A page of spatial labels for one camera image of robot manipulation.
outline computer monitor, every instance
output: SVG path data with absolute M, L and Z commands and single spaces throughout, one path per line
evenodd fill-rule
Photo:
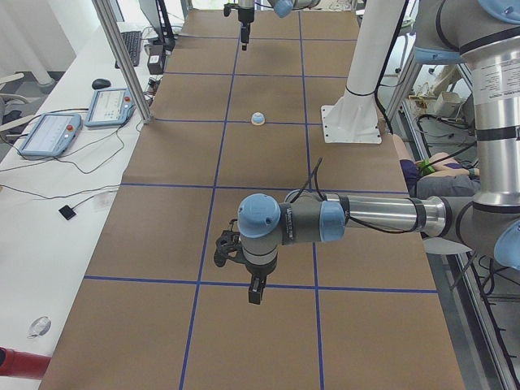
M 164 0 L 139 0 L 139 6 L 166 50 L 173 50 L 176 41 Z

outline black keyboard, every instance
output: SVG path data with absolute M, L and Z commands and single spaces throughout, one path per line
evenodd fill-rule
M 123 38 L 124 44 L 127 46 L 132 65 L 136 67 L 139 65 L 139 56 L 141 54 L 141 31 L 127 31 L 122 32 L 121 37 Z M 115 67 L 119 69 L 119 64 L 115 62 Z

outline white table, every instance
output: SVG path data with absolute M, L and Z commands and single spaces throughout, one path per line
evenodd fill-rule
M 142 30 L 143 26 L 121 24 L 121 31 Z M 136 73 L 145 89 L 150 74 L 147 55 L 141 51 Z M 101 28 L 79 53 L 76 60 L 45 100 L 39 110 L 45 113 L 67 108 L 89 107 L 93 96 L 92 81 L 106 78 L 113 87 L 124 87 L 124 78 L 114 67 L 114 56 Z M 0 184 L 52 197 L 119 184 L 128 165 L 141 128 L 136 111 L 119 131 L 124 149 L 89 175 L 81 174 L 71 164 L 56 161 L 15 171 L 0 172 Z M 114 129 L 83 128 L 66 153 L 113 132 Z M 97 166 L 120 146 L 116 136 L 92 145 L 68 160 L 84 170 Z M 4 158 L 0 170 L 30 165 L 14 150 Z M 4 188 L 0 192 L 0 346 L 24 352 L 51 355 L 58 342 L 85 269 L 110 210 L 112 198 L 104 207 L 95 199 L 77 209 L 77 216 L 67 221 L 58 209 L 74 206 L 94 193 L 67 199 L 38 200 L 36 197 Z M 48 316 L 49 332 L 29 339 L 28 328 L 34 319 Z M 40 381 L 0 377 L 2 390 L 38 388 Z

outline computer mouse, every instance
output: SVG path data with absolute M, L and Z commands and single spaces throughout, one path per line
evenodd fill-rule
M 93 89 L 108 88 L 111 86 L 110 80 L 107 79 L 96 79 L 92 82 Z

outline person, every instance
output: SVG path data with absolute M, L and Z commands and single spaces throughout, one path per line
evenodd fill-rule
M 478 168 L 465 169 L 444 152 L 414 162 L 403 140 L 395 134 L 392 137 L 411 197 L 472 197 L 480 190 Z

